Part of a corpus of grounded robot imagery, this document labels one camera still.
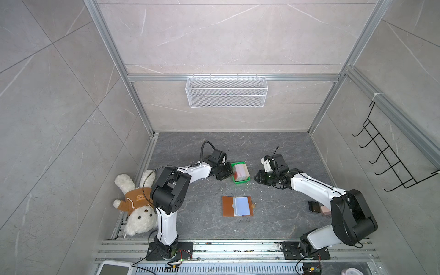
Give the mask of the brown leather card holder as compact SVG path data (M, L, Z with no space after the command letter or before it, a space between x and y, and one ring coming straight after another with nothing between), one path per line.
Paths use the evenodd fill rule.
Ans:
M222 214L224 217L252 217L253 204L251 197L222 197Z

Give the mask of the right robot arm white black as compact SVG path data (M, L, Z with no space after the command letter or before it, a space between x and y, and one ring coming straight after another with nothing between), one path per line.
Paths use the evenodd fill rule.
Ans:
M317 251L332 245L355 246L378 230L368 203L356 189L333 187L297 169L281 174L262 169L254 180L259 184L303 193L331 211L330 225L301 236L299 249L303 257L312 257Z

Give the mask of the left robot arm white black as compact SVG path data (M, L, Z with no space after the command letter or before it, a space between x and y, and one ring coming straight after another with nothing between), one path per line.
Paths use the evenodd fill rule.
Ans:
M177 212L183 205L190 183L215 176L221 181L232 174L225 152L215 149L196 164L187 167L167 166L151 188L150 197L158 216L158 233L154 241L165 259L178 250Z

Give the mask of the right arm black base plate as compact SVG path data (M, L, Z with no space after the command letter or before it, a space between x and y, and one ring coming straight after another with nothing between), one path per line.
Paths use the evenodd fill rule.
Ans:
M280 250L286 260L330 260L331 256L328 248L316 250L309 248L300 241L284 241L280 243Z

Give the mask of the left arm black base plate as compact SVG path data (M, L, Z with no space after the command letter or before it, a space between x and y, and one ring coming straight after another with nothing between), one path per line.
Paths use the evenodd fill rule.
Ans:
M149 249L146 255L147 261L178 261L191 260L193 252L193 242L178 242L166 246L161 242L149 243Z

